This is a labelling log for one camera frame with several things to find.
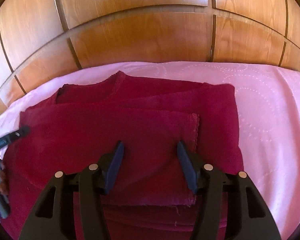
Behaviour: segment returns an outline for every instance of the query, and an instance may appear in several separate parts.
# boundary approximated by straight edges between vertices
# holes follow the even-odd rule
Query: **pink bedsheet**
[[[290,236],[300,223],[300,73],[269,65],[198,62],[127,62],[83,69],[14,102],[0,116],[0,136],[18,128],[20,111],[62,85],[101,82],[118,70],[132,76],[234,85],[245,171],[269,206],[282,239]]]

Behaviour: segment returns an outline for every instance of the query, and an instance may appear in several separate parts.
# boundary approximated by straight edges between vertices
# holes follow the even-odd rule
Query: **red towel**
[[[193,138],[193,122],[196,115],[192,113],[199,114],[200,118],[198,138]],[[99,129],[104,128],[101,132],[95,129],[95,122],[98,120],[102,123],[98,126]],[[14,239],[18,237],[40,192],[39,189],[42,189],[56,170],[63,169],[66,173],[78,172],[95,162],[95,158],[100,154],[111,150],[114,142],[110,141],[117,139],[111,137],[115,135],[111,131],[115,129],[116,121],[121,122],[121,130],[116,131],[116,136],[119,136],[120,132],[122,136],[128,134],[129,136],[125,137],[126,142],[123,142],[129,142],[133,147],[125,153],[127,156],[124,157],[115,187],[111,194],[103,199],[103,203],[193,204],[195,198],[186,188],[175,152],[176,142],[180,138],[185,139],[192,148],[197,139],[197,152],[205,161],[223,171],[237,173],[243,169],[238,147],[238,116],[234,88],[231,85],[213,86],[185,81],[136,78],[122,72],[99,84],[65,85],[51,98],[29,108],[21,115],[20,125],[29,124],[32,133],[28,138],[10,146],[5,155],[4,161],[10,172],[12,213],[3,221],[3,225]],[[112,127],[108,128],[112,128],[111,131],[106,127],[109,122]],[[77,133],[80,135],[78,138],[74,136],[76,129],[80,131]],[[94,131],[94,134],[99,136],[95,140],[97,146],[90,144],[89,147],[79,147],[79,141],[86,138],[82,134],[88,131]],[[144,138],[143,135],[147,136],[146,139],[156,141],[158,146],[156,149],[151,148],[155,154],[145,155],[148,158],[145,158],[144,154],[150,151],[144,152],[139,149],[153,146],[137,143],[137,139]],[[162,154],[162,150],[168,145],[169,149]],[[96,148],[100,152],[88,150]],[[76,161],[66,164],[65,161],[70,159]],[[128,169],[134,169],[133,174],[129,174]],[[197,204],[191,207],[178,206],[178,209],[164,206],[115,205],[105,205],[104,208],[109,231],[114,240],[135,237],[188,239],[194,224]],[[78,239],[82,239],[79,230],[77,236]]]

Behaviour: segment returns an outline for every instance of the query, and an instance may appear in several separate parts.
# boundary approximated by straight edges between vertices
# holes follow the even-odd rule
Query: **black gripper frame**
[[[118,141],[112,153],[80,173],[58,171],[32,208],[19,240],[75,240],[74,192],[79,192],[84,239],[110,240],[100,195],[113,188],[123,153],[123,143]]]
[[[188,187],[202,196],[190,240],[216,240],[223,192],[228,194],[226,240],[281,240],[276,223],[247,173],[221,172],[191,153],[183,141],[177,154]]]

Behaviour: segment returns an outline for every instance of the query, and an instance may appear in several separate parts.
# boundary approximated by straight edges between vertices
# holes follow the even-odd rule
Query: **bed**
[[[245,170],[282,238],[291,235],[300,223],[296,0],[0,0],[0,136],[63,84],[117,70],[234,85]]]

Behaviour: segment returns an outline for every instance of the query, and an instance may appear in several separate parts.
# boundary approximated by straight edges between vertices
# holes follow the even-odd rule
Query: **metal screw head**
[[[206,171],[212,171],[213,170],[213,166],[211,164],[205,164],[203,166],[203,168],[206,170]]]
[[[98,164],[93,163],[89,165],[89,170],[91,171],[95,171],[97,168],[98,168]]]
[[[63,176],[63,172],[62,172],[62,171],[57,171],[57,172],[54,174],[54,176],[55,176],[56,178],[61,178],[61,177]]]
[[[240,171],[239,172],[239,177],[245,179],[247,177],[247,173],[245,173],[244,171]]]

